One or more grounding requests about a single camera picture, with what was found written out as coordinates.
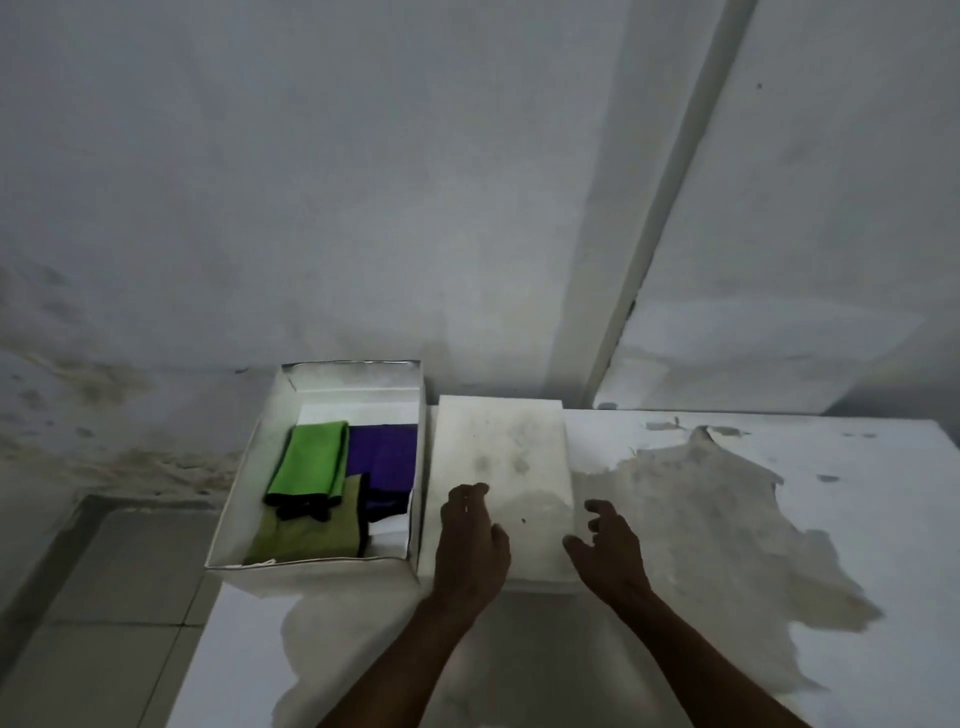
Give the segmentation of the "person's right hand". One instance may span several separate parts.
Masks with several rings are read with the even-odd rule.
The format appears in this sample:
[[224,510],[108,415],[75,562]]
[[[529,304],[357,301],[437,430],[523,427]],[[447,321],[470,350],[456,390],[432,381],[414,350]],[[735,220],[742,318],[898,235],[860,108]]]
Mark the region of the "person's right hand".
[[574,570],[583,584],[614,611],[632,610],[651,601],[654,591],[643,564],[638,536],[616,507],[604,499],[587,499],[583,507],[592,515],[587,524],[598,552],[594,570]]

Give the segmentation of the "person's left hand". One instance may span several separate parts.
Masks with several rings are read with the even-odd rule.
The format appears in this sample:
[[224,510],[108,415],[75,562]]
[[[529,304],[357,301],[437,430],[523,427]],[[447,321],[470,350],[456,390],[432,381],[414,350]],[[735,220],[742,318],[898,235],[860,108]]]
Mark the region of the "person's left hand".
[[499,595],[512,558],[498,559],[491,544],[486,504],[489,485],[453,488],[440,508],[440,534],[432,594],[460,617],[474,622]]

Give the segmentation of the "person's left forearm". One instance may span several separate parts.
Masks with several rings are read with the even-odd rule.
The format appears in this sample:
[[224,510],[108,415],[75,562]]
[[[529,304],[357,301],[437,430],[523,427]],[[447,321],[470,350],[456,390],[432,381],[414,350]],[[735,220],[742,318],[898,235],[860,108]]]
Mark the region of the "person's left forearm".
[[454,650],[494,597],[432,592],[317,728],[419,728]]

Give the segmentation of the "person's right forearm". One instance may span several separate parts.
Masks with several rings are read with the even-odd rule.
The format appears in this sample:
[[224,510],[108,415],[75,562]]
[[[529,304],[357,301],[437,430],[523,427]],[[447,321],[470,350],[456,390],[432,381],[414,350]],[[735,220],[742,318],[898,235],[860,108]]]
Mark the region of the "person's right forearm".
[[651,590],[619,589],[603,601],[652,655],[693,728],[811,728]]

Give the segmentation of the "white box lid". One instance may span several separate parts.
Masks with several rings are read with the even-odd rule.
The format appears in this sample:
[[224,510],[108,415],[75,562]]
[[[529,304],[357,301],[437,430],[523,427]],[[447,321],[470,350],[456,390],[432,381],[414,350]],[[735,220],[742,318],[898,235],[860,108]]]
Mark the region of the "white box lid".
[[430,584],[441,509],[461,484],[488,485],[493,523],[510,538],[505,591],[568,595],[582,591],[562,540],[575,530],[567,428],[558,400],[443,395],[431,458],[416,576]]

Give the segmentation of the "purple cloth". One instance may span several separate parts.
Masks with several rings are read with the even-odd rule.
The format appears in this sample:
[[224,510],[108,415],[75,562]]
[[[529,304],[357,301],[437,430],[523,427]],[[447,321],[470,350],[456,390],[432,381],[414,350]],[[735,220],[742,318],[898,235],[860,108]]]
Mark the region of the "purple cloth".
[[369,524],[409,511],[414,489],[419,427],[415,423],[351,425],[345,474],[365,483],[363,514]]

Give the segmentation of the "olive green cloth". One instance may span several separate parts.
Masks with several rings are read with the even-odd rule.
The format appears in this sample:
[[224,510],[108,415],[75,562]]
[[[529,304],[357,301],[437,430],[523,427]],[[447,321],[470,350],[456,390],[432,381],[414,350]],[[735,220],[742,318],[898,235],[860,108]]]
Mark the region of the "olive green cloth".
[[242,564],[293,563],[364,556],[369,542],[366,503],[370,475],[344,480],[342,502],[329,511],[326,521],[312,516],[283,520],[267,507]]

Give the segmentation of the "bright green cloth black trim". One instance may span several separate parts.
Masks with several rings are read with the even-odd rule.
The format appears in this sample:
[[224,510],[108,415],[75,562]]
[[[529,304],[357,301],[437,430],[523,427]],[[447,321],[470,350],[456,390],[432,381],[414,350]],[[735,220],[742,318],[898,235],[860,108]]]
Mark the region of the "bright green cloth black trim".
[[262,503],[282,523],[327,522],[342,503],[349,441],[345,420],[296,425]]

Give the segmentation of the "white open cardboard box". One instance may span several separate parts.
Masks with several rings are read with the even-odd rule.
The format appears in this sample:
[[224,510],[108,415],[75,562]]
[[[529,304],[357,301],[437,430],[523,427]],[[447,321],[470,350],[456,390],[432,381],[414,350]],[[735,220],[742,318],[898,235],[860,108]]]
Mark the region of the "white open cardboard box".
[[[414,470],[406,532],[371,556],[243,564],[255,539],[269,482],[295,426],[345,421],[351,427],[413,426]],[[334,360],[277,367],[239,462],[205,567],[258,597],[306,593],[326,584],[378,580],[417,584],[425,500],[426,378],[413,360]]]

